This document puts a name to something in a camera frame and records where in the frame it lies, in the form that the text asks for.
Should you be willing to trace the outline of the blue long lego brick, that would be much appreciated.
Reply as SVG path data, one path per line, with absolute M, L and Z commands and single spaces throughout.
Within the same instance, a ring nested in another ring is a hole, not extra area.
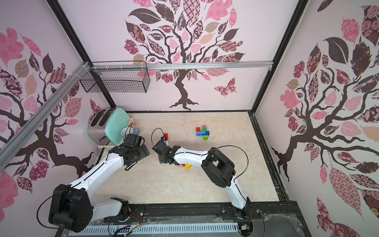
M 210 132 L 209 131 L 198 131 L 196 133 L 196 136 L 209 136 Z

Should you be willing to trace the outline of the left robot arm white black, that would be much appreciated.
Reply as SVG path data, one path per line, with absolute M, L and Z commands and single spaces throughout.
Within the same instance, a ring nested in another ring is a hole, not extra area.
M 48 228 L 80 232 L 93 221 L 116 216 L 127 218 L 128 201 L 114 197 L 109 202 L 93 205 L 91 197 L 117 170 L 122 167 L 130 169 L 149 154 L 145 138 L 128 134 L 121 145 L 111 148 L 107 156 L 88 173 L 69 185 L 57 186 L 49 197 Z

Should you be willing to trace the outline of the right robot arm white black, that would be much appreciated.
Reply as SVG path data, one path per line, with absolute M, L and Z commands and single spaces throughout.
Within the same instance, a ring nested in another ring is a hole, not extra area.
M 237 181 L 240 176 L 236 175 L 235 164 L 219 147 L 212 147 L 208 151 L 193 151 L 180 146 L 170 147 L 167 142 L 159 141 L 153 146 L 153 151 L 158 154 L 161 164 L 201 167 L 213 184 L 225 189 L 238 218 L 250 220 L 255 211 L 258 218 L 264 220 L 242 191 Z

